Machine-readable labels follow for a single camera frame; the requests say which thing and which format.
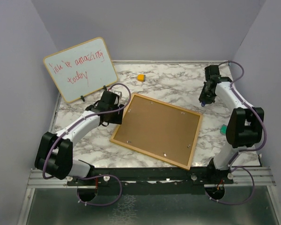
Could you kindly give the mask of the small whiteboard yellow rim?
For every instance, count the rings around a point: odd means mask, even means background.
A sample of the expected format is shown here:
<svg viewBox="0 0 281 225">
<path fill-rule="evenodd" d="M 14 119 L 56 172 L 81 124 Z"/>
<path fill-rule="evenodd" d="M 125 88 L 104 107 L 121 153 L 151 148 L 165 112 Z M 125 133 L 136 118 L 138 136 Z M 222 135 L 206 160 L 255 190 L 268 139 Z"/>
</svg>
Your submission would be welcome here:
<svg viewBox="0 0 281 225">
<path fill-rule="evenodd" d="M 118 80 L 105 41 L 101 37 L 46 56 L 43 63 L 67 103 Z"/>
</svg>

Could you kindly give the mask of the yellow picture frame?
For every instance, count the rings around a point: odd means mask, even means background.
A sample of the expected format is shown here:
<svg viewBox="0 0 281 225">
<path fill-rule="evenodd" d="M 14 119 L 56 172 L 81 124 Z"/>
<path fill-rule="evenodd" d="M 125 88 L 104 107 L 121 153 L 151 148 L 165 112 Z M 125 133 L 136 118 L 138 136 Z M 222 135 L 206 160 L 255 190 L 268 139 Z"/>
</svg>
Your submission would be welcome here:
<svg viewBox="0 0 281 225">
<path fill-rule="evenodd" d="M 110 142 L 190 170 L 203 115 L 134 93 Z"/>
</svg>

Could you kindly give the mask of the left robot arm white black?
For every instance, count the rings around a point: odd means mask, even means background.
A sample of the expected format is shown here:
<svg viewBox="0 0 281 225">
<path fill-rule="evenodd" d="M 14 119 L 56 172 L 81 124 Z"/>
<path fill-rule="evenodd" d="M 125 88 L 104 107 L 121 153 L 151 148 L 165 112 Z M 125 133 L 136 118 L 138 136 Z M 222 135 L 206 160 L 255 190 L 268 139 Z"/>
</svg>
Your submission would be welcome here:
<svg viewBox="0 0 281 225">
<path fill-rule="evenodd" d="M 120 104 L 120 91 L 105 90 L 101 99 L 86 107 L 82 115 L 66 128 L 56 132 L 46 132 L 40 141 L 35 167 L 60 180 L 78 177 L 89 185 L 93 182 L 94 166 L 81 160 L 74 160 L 74 146 L 91 130 L 109 124 L 121 124 L 124 105 Z"/>
</svg>

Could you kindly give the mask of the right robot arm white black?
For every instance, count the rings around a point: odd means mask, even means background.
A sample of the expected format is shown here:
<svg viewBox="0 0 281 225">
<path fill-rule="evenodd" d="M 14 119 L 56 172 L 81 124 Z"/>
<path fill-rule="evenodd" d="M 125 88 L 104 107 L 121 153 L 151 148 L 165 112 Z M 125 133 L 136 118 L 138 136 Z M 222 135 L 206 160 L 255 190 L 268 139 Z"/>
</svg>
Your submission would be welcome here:
<svg viewBox="0 0 281 225">
<path fill-rule="evenodd" d="M 252 146 L 265 142 L 264 110 L 248 103 L 236 90 L 234 81 L 220 74 L 218 65 L 205 67 L 205 81 L 199 102 L 202 106 L 220 98 L 231 112 L 226 128 L 226 143 L 220 153 L 212 158 L 207 166 L 206 179 L 217 183 L 242 152 L 252 151 Z"/>
</svg>

